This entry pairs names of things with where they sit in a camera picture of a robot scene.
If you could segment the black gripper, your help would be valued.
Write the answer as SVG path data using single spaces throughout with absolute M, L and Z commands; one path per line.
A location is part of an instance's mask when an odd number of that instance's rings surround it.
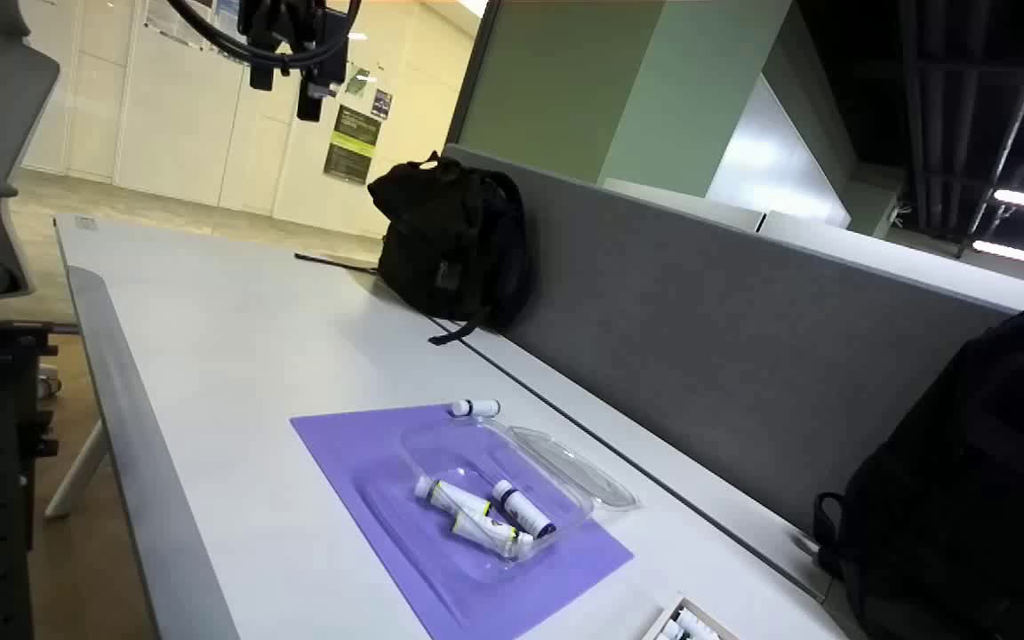
M 312 65 L 298 83 L 298 122 L 318 122 L 322 87 L 346 83 L 353 13 L 333 12 L 327 0 L 239 0 L 239 34 L 264 52 L 286 45 L 310 52 Z M 275 89 L 270 65 L 248 65 L 248 89 Z

